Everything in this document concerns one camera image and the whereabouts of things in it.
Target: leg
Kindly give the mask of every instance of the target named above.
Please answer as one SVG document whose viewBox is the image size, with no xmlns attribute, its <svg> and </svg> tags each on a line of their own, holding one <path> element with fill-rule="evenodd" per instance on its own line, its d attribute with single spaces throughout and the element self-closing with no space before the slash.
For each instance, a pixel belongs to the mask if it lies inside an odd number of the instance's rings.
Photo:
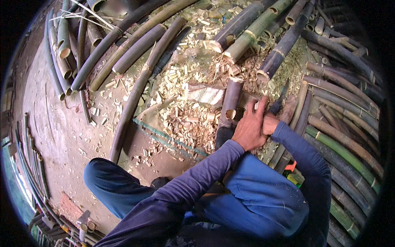
<svg viewBox="0 0 395 247">
<path fill-rule="evenodd" d="M 224 184 L 232 194 L 201 199 L 213 223 L 267 239 L 288 237 L 307 219 L 301 191 L 252 154 L 242 158 Z"/>
<path fill-rule="evenodd" d="M 122 167 L 103 158 L 94 158 L 86 165 L 84 181 L 97 199 L 120 219 L 156 191 L 140 185 Z"/>
</svg>

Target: bamboo pole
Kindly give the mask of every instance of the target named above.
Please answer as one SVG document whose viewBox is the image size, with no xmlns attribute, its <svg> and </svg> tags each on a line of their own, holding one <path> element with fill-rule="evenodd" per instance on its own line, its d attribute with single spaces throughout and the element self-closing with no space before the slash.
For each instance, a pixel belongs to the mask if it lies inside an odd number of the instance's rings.
<svg viewBox="0 0 395 247">
<path fill-rule="evenodd" d="M 342 89 L 341 87 L 338 87 L 332 83 L 329 83 L 327 81 L 311 77 L 308 75 L 303 76 L 303 79 L 306 80 L 309 85 L 312 85 L 314 87 L 318 87 L 320 89 L 324 89 L 325 91 L 331 92 L 349 102 L 354 104 L 355 106 L 361 108 L 364 110 L 366 113 L 370 114 L 373 116 L 375 119 L 378 119 L 378 113 L 376 108 L 371 107 L 370 104 L 368 104 L 366 101 L 362 100 L 355 94 L 350 93 L 349 91 Z"/>
<path fill-rule="evenodd" d="M 306 129 L 308 129 L 308 132 L 304 135 L 305 140 L 315 147 L 324 159 L 346 176 L 346 178 L 362 193 L 366 200 L 373 205 L 377 199 L 377 194 L 375 193 L 380 191 L 380 184 L 374 179 L 370 171 L 361 163 L 351 163 L 350 159 L 346 161 L 345 158 L 337 153 L 341 150 L 332 150 L 331 147 L 335 147 L 337 142 L 329 137 L 322 138 L 320 141 L 318 139 L 316 140 L 314 137 L 310 136 L 310 134 L 314 131 L 318 131 L 312 126 L 308 126 Z"/>
<path fill-rule="evenodd" d="M 291 26 L 284 34 L 280 42 L 270 52 L 265 61 L 261 64 L 259 70 L 256 72 L 260 80 L 267 83 L 276 73 L 285 57 L 298 39 L 301 31 L 307 23 L 308 15 L 313 8 L 312 1 L 306 4 L 306 7 L 301 12 L 299 18 L 296 20 L 295 25 Z"/>
<path fill-rule="evenodd" d="M 55 65 L 54 65 L 54 61 L 52 59 L 52 55 L 51 55 L 51 44 L 49 42 L 49 17 L 53 15 L 53 9 L 51 9 L 49 11 L 49 13 L 47 14 L 46 18 L 45 18 L 45 27 L 44 27 L 44 44 L 45 44 L 45 58 L 47 60 L 47 63 L 49 65 L 49 71 L 50 74 L 52 74 L 52 83 L 53 83 L 53 87 L 54 90 L 58 96 L 58 99 L 60 101 L 64 100 L 64 98 L 66 97 L 66 95 L 63 93 L 63 89 L 62 86 L 60 85 L 59 82 L 59 78 L 58 75 L 56 74 L 56 70 L 55 70 Z"/>
<path fill-rule="evenodd" d="M 125 32 L 133 23 L 141 19 L 143 16 L 168 1 L 169 0 L 151 0 L 140 6 L 138 9 L 132 11 L 131 13 L 128 13 L 127 17 L 125 17 L 125 19 L 121 21 L 118 26 L 116 26 L 105 36 L 105 38 L 100 42 L 100 44 L 96 47 L 93 53 L 88 57 L 84 65 L 79 70 L 79 73 L 74 79 L 73 84 L 71 85 L 72 90 L 80 90 L 82 85 L 85 83 L 85 80 L 88 78 L 89 73 L 95 66 L 96 62 L 123 32 Z"/>
<path fill-rule="evenodd" d="M 69 0 L 63 0 L 62 9 L 66 10 L 70 6 Z M 58 29 L 58 50 L 59 58 L 63 59 L 70 55 L 70 38 L 69 38 L 69 23 L 66 18 L 59 19 L 59 29 Z"/>
<path fill-rule="evenodd" d="M 252 46 L 256 39 L 281 14 L 293 0 L 278 0 L 265 10 L 225 51 L 224 56 L 235 64 L 242 55 Z"/>
<path fill-rule="evenodd" d="M 150 54 L 147 62 L 145 63 L 138 79 L 134 83 L 125 109 L 123 110 L 123 113 L 119 120 L 117 131 L 115 132 L 113 145 L 111 146 L 109 159 L 114 163 L 118 163 L 127 127 L 129 126 L 130 121 L 134 115 L 137 104 L 140 100 L 141 94 L 143 93 L 147 85 L 147 80 L 150 77 L 152 70 L 158 63 L 158 60 L 160 59 L 163 52 L 166 50 L 167 46 L 170 44 L 171 40 L 180 32 L 181 28 L 185 25 L 185 23 L 186 20 L 182 17 L 178 17 L 174 20 L 173 24 L 169 27 L 169 29 L 165 32 L 159 42 L 155 45 L 155 48 Z"/>
<path fill-rule="evenodd" d="M 330 126 L 327 123 L 322 122 L 318 118 L 314 116 L 310 116 L 308 118 L 309 124 L 313 125 L 314 127 L 324 131 L 325 133 L 329 134 L 336 140 L 338 140 L 340 143 L 343 145 L 347 146 L 350 148 L 352 151 L 354 151 L 358 156 L 360 156 L 362 159 L 367 161 L 369 165 L 373 168 L 375 172 L 379 175 L 380 178 L 383 178 L 384 175 L 384 170 L 381 167 L 381 165 L 373 158 L 373 156 L 368 153 L 363 147 L 358 145 L 355 141 L 335 129 L 334 127 Z"/>
<path fill-rule="evenodd" d="M 322 18 L 322 16 L 320 16 L 318 18 L 317 24 L 314 27 L 314 31 L 316 31 L 317 34 L 322 35 L 322 33 L 324 32 L 324 19 Z"/>
<path fill-rule="evenodd" d="M 275 0 L 270 0 L 262 4 L 253 2 L 236 15 L 228 24 L 226 24 L 210 41 L 210 46 L 219 53 L 226 50 L 239 34 L 251 24 L 268 6 L 272 5 Z"/>
<path fill-rule="evenodd" d="M 371 83 L 374 83 L 375 81 L 375 76 L 373 74 L 373 70 L 367 66 L 364 62 L 361 61 L 360 58 L 354 56 L 350 51 L 348 51 L 346 48 L 342 47 L 341 45 L 324 38 L 318 34 L 303 31 L 302 32 L 302 38 L 312 41 L 314 43 L 317 43 L 319 45 L 322 45 L 337 54 L 339 54 L 342 58 L 344 58 L 346 61 L 354 65 L 359 71 L 363 73 L 367 78 L 369 78 L 369 81 Z"/>
<path fill-rule="evenodd" d="M 363 214 L 353 199 L 336 183 L 333 182 L 331 186 L 331 193 L 352 214 L 352 216 L 354 216 L 359 225 L 363 227 L 366 223 L 367 217 Z"/>
<path fill-rule="evenodd" d="M 189 5 L 197 2 L 198 0 L 179 0 L 172 5 L 167 6 L 161 12 L 154 15 L 150 20 L 137 29 L 131 37 L 129 37 L 107 60 L 107 63 L 102 67 L 96 77 L 91 81 L 89 90 L 96 91 L 106 77 L 112 71 L 115 63 L 125 54 L 125 52 L 134 45 L 144 34 L 151 30 L 154 26 L 164 22 L 178 11 L 188 7 Z"/>
<path fill-rule="evenodd" d="M 295 6 L 291 9 L 288 15 L 285 18 L 285 21 L 289 25 L 295 25 L 296 19 L 299 17 L 300 12 L 302 12 L 303 7 L 306 5 L 307 0 L 298 0 Z"/>
<path fill-rule="evenodd" d="M 125 54 L 115 63 L 112 68 L 117 75 L 125 73 L 150 47 L 154 45 L 165 33 L 166 27 L 156 25 L 141 37 Z"/>
<path fill-rule="evenodd" d="M 92 46 L 97 47 L 99 43 L 103 40 L 103 37 L 100 34 L 98 27 L 89 21 L 87 32 L 90 43 L 92 44 Z"/>
<path fill-rule="evenodd" d="M 321 103 L 328 105 L 329 107 L 335 109 L 336 111 L 340 112 L 342 115 L 345 117 L 349 118 L 352 120 L 354 123 L 358 124 L 361 126 L 363 129 L 365 129 L 376 141 L 378 141 L 378 132 L 370 126 L 368 123 L 366 123 L 363 119 L 361 119 L 359 116 L 354 114 L 353 112 L 350 112 L 343 107 L 333 103 L 332 101 L 329 101 L 327 99 L 321 98 L 319 96 L 314 96 L 318 101 Z"/>
<path fill-rule="evenodd" d="M 331 215 L 333 215 L 339 223 L 346 229 L 353 239 L 356 239 L 359 235 L 359 229 L 352 219 L 346 214 L 341 206 L 331 199 Z"/>
<path fill-rule="evenodd" d="M 344 230 L 340 228 L 334 220 L 332 220 L 332 218 L 329 218 L 329 233 L 332 234 L 343 246 L 351 247 L 353 245 L 353 240 L 350 236 L 345 233 Z"/>
</svg>

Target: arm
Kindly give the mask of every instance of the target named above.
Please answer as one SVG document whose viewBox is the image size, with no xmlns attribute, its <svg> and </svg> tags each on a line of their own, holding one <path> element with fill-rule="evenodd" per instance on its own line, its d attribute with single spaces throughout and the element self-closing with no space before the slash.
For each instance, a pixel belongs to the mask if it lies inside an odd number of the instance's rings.
<svg viewBox="0 0 395 247">
<path fill-rule="evenodd" d="M 304 246 L 323 246 L 329 229 L 331 171 L 319 152 L 284 122 L 279 122 L 273 140 L 281 143 L 297 162 L 305 177 L 300 190 L 309 205 L 308 223 L 302 230 Z"/>
<path fill-rule="evenodd" d="M 244 154 L 233 140 L 176 177 L 151 197 L 138 203 L 125 218 L 95 246 L 146 246 L 160 244 L 174 235 L 185 211 L 229 170 Z"/>
</svg>

